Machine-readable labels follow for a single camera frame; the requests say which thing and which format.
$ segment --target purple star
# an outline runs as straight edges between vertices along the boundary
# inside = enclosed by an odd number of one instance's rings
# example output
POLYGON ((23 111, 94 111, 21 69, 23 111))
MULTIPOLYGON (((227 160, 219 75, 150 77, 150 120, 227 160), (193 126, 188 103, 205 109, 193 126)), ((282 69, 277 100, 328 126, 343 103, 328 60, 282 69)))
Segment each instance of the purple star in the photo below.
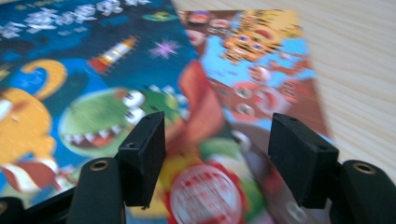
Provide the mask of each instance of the purple star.
POLYGON ((155 44, 157 45, 157 48, 150 49, 149 52, 155 57, 161 56, 165 59, 169 59, 169 54, 177 54, 175 49, 180 48, 175 41, 163 40, 161 44, 157 42, 155 42, 155 44))

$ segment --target light wood surface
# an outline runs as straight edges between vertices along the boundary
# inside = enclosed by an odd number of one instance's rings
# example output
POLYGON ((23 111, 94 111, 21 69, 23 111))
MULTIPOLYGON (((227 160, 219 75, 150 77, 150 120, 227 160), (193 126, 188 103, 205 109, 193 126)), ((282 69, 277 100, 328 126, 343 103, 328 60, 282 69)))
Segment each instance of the light wood surface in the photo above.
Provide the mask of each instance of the light wood surface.
POLYGON ((295 9, 340 161, 368 161, 396 183, 394 0, 173 1, 179 10, 295 9))

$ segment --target colorful illustration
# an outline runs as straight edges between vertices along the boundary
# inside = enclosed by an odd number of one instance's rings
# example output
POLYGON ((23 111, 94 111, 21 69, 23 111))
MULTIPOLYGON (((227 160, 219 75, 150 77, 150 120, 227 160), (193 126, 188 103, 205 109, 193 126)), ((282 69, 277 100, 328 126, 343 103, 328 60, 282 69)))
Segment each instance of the colorful illustration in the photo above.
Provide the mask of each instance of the colorful illustration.
MULTIPOLYGON (((189 18, 195 14, 186 11, 182 15, 189 18)), ((184 20, 184 24, 272 217, 279 223, 327 223, 327 211, 312 214, 299 209, 295 214, 292 195, 268 157, 275 112, 298 118, 322 136, 329 134, 316 93, 316 75, 295 12, 205 14, 206 22, 184 20)), ((221 160, 222 164, 230 162, 233 160, 221 160)))
MULTIPOLYGON (((170 1, 37 4, 0 8, 1 196, 30 207, 74 187, 83 164, 114 156, 141 118, 163 111, 154 198, 128 208, 127 222, 273 223, 170 1)), ((191 20, 232 25, 210 18, 191 20)))

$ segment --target rocket illustration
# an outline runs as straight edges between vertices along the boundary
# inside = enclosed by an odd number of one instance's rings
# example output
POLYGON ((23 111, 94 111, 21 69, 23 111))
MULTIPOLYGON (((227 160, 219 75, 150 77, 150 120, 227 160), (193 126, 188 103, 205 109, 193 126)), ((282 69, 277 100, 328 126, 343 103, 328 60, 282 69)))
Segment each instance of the rocket illustration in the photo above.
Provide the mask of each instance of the rocket illustration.
POLYGON ((128 53, 136 42, 136 38, 133 36, 118 43, 113 48, 109 49, 105 53, 93 58, 89 61, 89 65, 99 74, 104 74, 106 70, 126 53, 128 53))

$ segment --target children's book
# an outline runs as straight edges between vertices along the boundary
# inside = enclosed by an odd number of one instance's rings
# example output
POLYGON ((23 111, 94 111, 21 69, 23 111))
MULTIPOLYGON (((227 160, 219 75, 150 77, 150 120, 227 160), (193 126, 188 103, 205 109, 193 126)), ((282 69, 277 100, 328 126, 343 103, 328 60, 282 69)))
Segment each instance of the children's book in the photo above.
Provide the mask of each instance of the children's book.
POLYGON ((0 15, 0 196, 31 207, 74 187, 164 111, 167 157, 128 222, 273 222, 169 0, 26 0, 0 15))
POLYGON ((267 156, 275 112, 329 137, 295 11, 200 10, 179 16, 273 217, 280 223, 327 223, 326 211, 296 205, 267 156))

